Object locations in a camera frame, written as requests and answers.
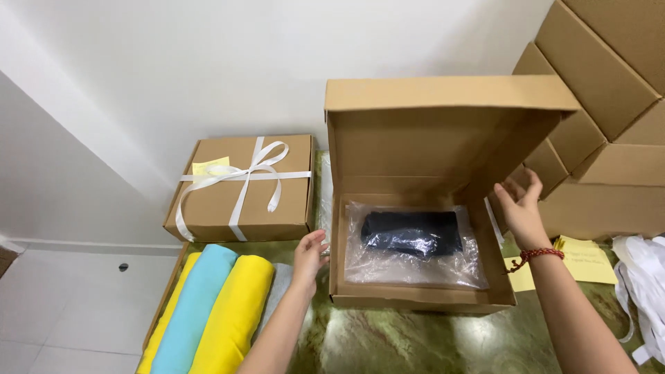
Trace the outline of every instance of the white wall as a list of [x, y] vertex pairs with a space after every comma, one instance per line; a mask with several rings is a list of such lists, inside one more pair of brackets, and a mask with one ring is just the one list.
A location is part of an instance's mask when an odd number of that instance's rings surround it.
[[552, 3], [0, 1], [174, 186], [197, 138], [327, 148], [328, 78], [509, 74]]
[[163, 214], [0, 73], [0, 232], [22, 240], [177, 245]]

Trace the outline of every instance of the white ribbon pile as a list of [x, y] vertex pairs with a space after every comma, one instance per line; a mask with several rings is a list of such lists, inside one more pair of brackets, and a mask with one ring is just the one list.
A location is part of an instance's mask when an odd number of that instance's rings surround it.
[[619, 236], [612, 250], [620, 260], [614, 267], [619, 280], [614, 291], [630, 319], [628, 335], [619, 341], [629, 341], [635, 330], [628, 311], [630, 297], [637, 306], [644, 338], [644, 345], [632, 353], [632, 358], [638, 365], [651, 357], [665, 364], [665, 238]]
[[[278, 154], [275, 157], [269, 158], [268, 160], [263, 161], [263, 158], [270, 153], [275, 147], [283, 145], [284, 150], [282, 153]], [[213, 165], [205, 168], [205, 171], [208, 173], [203, 176], [195, 175], [183, 175], [180, 180], [194, 182], [182, 192], [180, 196], [180, 201], [178, 202], [178, 209], [176, 210], [176, 227], [180, 234], [190, 242], [194, 241], [194, 236], [187, 229], [185, 225], [185, 220], [182, 217], [182, 200], [189, 194], [191, 191], [199, 190], [208, 186], [212, 186], [217, 182], [222, 180], [244, 180], [245, 185], [240, 191], [240, 196], [238, 196], [238, 201], [235, 203], [233, 212], [231, 213], [231, 219], [229, 220], [229, 227], [233, 230], [233, 233], [241, 242], [246, 242], [247, 238], [238, 228], [238, 219], [240, 219], [240, 212], [243, 209], [243, 204], [245, 203], [245, 196], [247, 195], [247, 185], [249, 180], [266, 180], [266, 179], [277, 179], [277, 187], [275, 187], [275, 193], [268, 203], [268, 212], [274, 212], [279, 204], [279, 197], [282, 194], [282, 183], [280, 179], [291, 179], [291, 178], [310, 178], [312, 176], [311, 171], [307, 172], [284, 172], [278, 173], [271, 165], [281, 161], [289, 153], [289, 146], [284, 142], [273, 142], [265, 148], [261, 149], [263, 146], [263, 136], [256, 138], [256, 145], [254, 146], [254, 153], [251, 159], [251, 165], [249, 169], [238, 169], [233, 166], [220, 166]], [[252, 174], [256, 170], [266, 170], [270, 173], [260, 173]], [[222, 175], [213, 175], [214, 172], [226, 172], [228, 174]]]

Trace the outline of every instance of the open cardboard box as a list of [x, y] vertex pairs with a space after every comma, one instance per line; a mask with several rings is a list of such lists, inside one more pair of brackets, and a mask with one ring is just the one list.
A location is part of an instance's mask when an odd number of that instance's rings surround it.
[[[562, 118], [579, 109], [556, 76], [328, 81], [332, 301], [463, 313], [493, 313], [515, 305], [483, 199]], [[346, 205], [351, 200], [423, 210], [465, 205], [489, 288], [346, 282]]]

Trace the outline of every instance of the box lid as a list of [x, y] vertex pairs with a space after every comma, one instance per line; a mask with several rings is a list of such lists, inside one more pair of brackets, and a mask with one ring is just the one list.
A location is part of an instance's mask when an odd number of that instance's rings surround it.
[[329, 80], [335, 193], [484, 197], [580, 108], [556, 76]]

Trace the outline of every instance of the white floor tile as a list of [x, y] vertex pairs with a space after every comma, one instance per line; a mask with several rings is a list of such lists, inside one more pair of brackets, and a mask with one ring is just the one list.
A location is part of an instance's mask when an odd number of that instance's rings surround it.
[[41, 345], [74, 289], [68, 258], [27, 250], [0, 279], [0, 340]]
[[30, 374], [132, 374], [140, 357], [43, 347]]
[[0, 374], [28, 374], [40, 345], [0, 341]]
[[[140, 355], [176, 258], [92, 255], [86, 281], [70, 298], [46, 344]], [[127, 263], [125, 272], [118, 271]]]

